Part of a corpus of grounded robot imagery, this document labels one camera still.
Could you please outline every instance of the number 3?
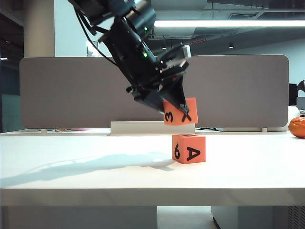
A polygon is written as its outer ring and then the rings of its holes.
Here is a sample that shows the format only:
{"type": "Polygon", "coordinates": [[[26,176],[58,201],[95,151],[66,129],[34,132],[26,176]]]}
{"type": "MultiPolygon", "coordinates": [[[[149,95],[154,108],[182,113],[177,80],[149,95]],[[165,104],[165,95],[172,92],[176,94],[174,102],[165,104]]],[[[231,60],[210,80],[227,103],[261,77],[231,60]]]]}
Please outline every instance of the number 3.
{"type": "Polygon", "coordinates": [[[170,122],[173,122],[173,114],[171,112],[165,113],[165,120],[168,122],[168,120],[171,118],[170,122]]]}

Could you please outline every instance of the black cable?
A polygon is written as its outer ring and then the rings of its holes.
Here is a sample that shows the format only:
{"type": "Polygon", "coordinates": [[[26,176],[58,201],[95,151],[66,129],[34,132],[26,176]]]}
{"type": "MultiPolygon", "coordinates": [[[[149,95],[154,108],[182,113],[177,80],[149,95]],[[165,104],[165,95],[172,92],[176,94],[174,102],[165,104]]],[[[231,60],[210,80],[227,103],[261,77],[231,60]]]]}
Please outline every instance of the black cable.
{"type": "Polygon", "coordinates": [[[80,16],[78,15],[78,12],[76,11],[76,9],[74,9],[74,10],[75,10],[76,17],[77,17],[77,19],[78,19],[78,21],[79,21],[79,23],[80,23],[80,25],[81,25],[81,28],[82,28],[83,32],[85,33],[85,36],[87,37],[88,41],[91,43],[91,45],[99,52],[100,55],[102,55],[103,57],[105,57],[106,60],[108,60],[109,62],[111,62],[112,64],[114,64],[115,66],[118,67],[118,65],[117,65],[113,60],[111,60],[109,57],[107,57],[104,53],[102,53],[102,52],[93,44],[93,42],[91,41],[90,37],[88,36],[88,34],[87,34],[86,30],[85,30],[85,27],[84,27],[84,25],[83,25],[83,23],[82,23],[82,21],[81,21],[81,18],[80,18],[80,16]]]}
{"type": "Polygon", "coordinates": [[[78,13],[78,15],[79,15],[79,17],[80,17],[80,19],[81,19],[83,25],[86,26],[87,30],[88,30],[93,36],[95,36],[95,35],[96,35],[96,31],[94,30],[94,28],[92,28],[92,27],[90,26],[90,24],[89,24],[89,23],[87,22],[87,20],[85,19],[84,15],[81,14],[81,13],[78,13]]]}

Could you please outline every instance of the gray partition panel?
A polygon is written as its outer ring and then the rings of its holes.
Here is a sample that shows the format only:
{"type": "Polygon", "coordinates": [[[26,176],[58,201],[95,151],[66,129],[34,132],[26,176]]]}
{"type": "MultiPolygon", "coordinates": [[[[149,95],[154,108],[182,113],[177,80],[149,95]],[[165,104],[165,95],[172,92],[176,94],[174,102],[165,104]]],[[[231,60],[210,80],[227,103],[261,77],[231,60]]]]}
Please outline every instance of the gray partition panel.
{"type": "MultiPolygon", "coordinates": [[[[184,77],[197,98],[197,127],[279,127],[288,119],[288,59],[282,55],[195,56],[184,77]]],[[[21,117],[27,128],[109,127],[110,121],[160,121],[135,102],[129,82],[104,58],[24,58],[21,117]]]]}

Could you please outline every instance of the floor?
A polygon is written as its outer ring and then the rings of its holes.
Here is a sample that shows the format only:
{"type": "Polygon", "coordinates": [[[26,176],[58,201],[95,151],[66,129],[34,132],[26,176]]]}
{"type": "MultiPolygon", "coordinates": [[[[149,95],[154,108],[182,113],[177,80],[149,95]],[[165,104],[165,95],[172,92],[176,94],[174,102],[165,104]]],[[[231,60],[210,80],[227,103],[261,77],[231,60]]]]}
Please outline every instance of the floor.
{"type": "Polygon", "coordinates": [[[217,229],[211,207],[158,207],[158,229],[217,229]]]}

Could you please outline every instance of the orange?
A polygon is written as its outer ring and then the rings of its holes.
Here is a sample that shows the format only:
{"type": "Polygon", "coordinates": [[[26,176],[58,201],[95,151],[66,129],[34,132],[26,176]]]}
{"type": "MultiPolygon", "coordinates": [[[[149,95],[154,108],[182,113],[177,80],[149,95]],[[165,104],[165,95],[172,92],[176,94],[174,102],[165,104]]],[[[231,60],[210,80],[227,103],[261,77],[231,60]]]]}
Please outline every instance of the orange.
{"type": "Polygon", "coordinates": [[[288,128],[294,136],[305,138],[305,117],[294,118],[288,128]]]}

